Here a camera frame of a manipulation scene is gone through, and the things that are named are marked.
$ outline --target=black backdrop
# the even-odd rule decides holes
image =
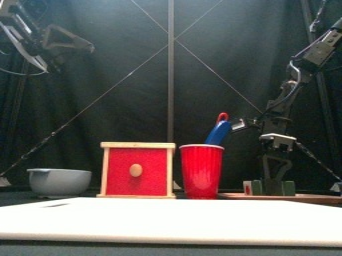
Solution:
[[[277,97],[289,57],[308,45],[300,3],[175,0],[177,146],[203,143],[220,112],[227,112],[231,118],[256,117],[267,101]],[[308,3],[315,14],[320,1]],[[112,88],[48,145],[6,174],[12,184],[22,185],[28,183],[26,168],[85,169],[93,172],[92,186],[98,187],[100,142],[167,141],[168,1],[50,0],[46,4],[38,19],[41,26],[54,23],[64,27],[90,41],[96,50],[90,55],[69,56],[60,72],[25,79],[18,102],[16,93],[9,92],[18,88],[20,79],[1,73],[1,169]],[[328,1],[318,35],[342,16],[340,4],[339,0]],[[4,65],[20,70],[14,51],[10,57],[1,57]],[[338,65],[340,54],[327,67]],[[328,71],[324,76],[339,142],[340,70]],[[296,98],[288,133],[332,168],[339,164],[331,155],[320,101],[312,81]],[[9,114],[14,106],[17,117]],[[220,188],[241,189],[243,180],[259,178],[257,131],[249,129],[228,136],[223,146]],[[295,149],[291,160],[293,168],[284,178],[295,181],[299,190],[327,190],[335,180],[312,159]],[[173,178],[181,185],[179,150]]]

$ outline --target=red plastic cup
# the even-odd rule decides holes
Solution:
[[[223,147],[188,144],[179,147],[185,196],[216,199],[221,172]]]

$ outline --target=red box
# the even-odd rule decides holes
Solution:
[[[97,197],[175,198],[173,143],[102,142],[101,191]]]

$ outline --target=table surface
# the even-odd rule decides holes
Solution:
[[[342,208],[288,201],[72,198],[4,206],[0,239],[342,247]]]

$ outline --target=drawer front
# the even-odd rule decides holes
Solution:
[[[167,194],[167,150],[110,148],[106,195]]]

